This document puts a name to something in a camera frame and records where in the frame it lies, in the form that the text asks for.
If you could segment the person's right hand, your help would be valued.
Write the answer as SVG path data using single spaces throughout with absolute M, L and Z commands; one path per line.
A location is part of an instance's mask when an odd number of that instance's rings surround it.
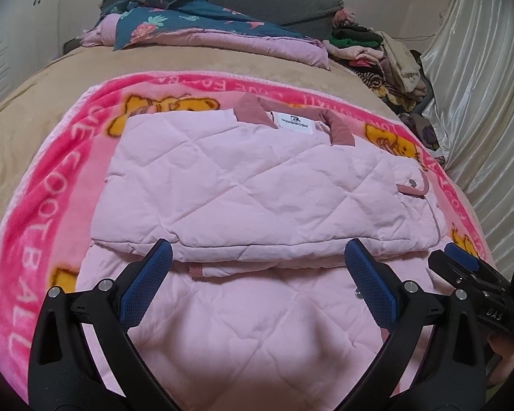
M 514 340 L 504 334 L 493 332 L 488 336 L 488 343 L 494 354 L 501 356 L 501 361 L 487 377 L 488 388 L 506 381 L 514 370 Z

